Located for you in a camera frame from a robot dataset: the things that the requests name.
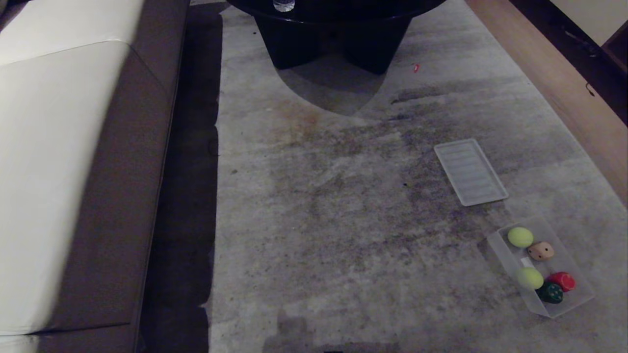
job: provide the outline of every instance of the green die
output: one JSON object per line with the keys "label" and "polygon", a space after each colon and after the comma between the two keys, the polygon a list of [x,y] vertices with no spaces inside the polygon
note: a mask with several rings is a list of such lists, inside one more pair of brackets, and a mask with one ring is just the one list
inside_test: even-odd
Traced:
{"label": "green die", "polygon": [[563,301],[563,289],[556,283],[543,283],[543,286],[536,290],[536,294],[546,303],[559,304]]}

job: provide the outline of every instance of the wooden board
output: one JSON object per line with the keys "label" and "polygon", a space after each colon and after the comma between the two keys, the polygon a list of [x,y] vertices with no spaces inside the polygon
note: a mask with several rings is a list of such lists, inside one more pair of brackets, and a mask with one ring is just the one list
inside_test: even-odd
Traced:
{"label": "wooden board", "polygon": [[628,199],[628,128],[567,59],[508,0],[466,0],[545,96],[609,181]]}

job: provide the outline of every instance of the gray rug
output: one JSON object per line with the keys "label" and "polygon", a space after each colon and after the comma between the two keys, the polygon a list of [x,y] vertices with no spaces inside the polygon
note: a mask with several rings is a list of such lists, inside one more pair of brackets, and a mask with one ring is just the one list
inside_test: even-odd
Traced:
{"label": "gray rug", "polygon": [[[210,352],[626,351],[626,209],[462,0],[381,77],[334,55],[277,72],[250,16],[222,19]],[[433,147],[466,138],[510,198],[460,205]],[[533,215],[597,291],[557,320],[483,241]]]}

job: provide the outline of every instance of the dice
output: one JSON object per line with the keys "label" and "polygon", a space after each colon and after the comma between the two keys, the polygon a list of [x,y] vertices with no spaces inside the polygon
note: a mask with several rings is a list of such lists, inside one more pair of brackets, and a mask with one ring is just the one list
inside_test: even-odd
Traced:
{"label": "dice", "polygon": [[560,286],[564,293],[576,289],[576,281],[567,272],[556,272],[547,277],[547,282],[556,283]]}
{"label": "dice", "polygon": [[543,286],[536,290],[536,294],[546,303],[560,304],[563,301],[563,290],[556,283],[543,283]]}
{"label": "dice", "polygon": [[554,249],[548,242],[542,241],[529,247],[528,255],[537,261],[545,261],[554,256]]}

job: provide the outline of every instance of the table leg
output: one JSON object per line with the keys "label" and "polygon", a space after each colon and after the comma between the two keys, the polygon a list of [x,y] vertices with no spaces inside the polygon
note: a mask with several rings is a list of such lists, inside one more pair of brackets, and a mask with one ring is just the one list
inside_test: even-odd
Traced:
{"label": "table leg", "polygon": [[255,22],[276,68],[295,67],[319,56],[320,35],[310,26],[261,17]]}
{"label": "table leg", "polygon": [[366,71],[378,75],[386,72],[411,20],[398,19],[347,29],[345,58]]}

